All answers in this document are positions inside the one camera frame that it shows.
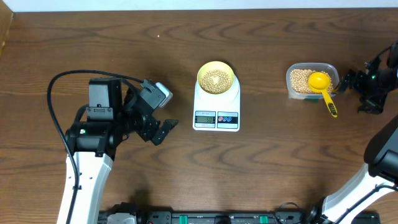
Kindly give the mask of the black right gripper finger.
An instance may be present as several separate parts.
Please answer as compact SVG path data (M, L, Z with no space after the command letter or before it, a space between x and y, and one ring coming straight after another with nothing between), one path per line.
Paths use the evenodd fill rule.
M348 73L345 76L343 76L340 82L338 83L337 92L343 93L347 90L347 88L351 87L351 83L355 75L356 75L355 71L349 70Z
M381 114L384 109L384 100L382 98L360 99L361 105L358 107L359 113Z

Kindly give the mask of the yellow plastic scoop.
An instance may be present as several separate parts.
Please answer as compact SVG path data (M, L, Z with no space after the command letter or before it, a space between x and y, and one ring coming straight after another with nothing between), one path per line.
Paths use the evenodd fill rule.
M312 73L308 78L309 89L311 89L314 93L322 94L330 114L336 118L338 116L338 112L330 94L327 91L330 83L330 78L322 72Z

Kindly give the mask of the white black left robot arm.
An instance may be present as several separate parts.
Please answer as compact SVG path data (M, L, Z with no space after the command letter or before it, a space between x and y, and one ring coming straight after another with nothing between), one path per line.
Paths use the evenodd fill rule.
M122 78L90 80L89 103L78 110L65 134L69 152L58 223L96 223L116 148L131 133L157 146L178 125L176 119L159 121L152 115L172 92L150 80L141 87Z

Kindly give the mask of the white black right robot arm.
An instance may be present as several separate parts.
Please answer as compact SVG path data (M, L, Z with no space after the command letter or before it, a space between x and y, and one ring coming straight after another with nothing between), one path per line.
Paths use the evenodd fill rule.
M381 114L389 92L397 89L397 43L385 49L387 67L377 55L366 71L350 71L334 91L359 93L359 112ZM387 123L369 142L360 170L337 192L312 208L305 222L311 224L380 223L379 215L365 209L379 198L397 191L397 118Z

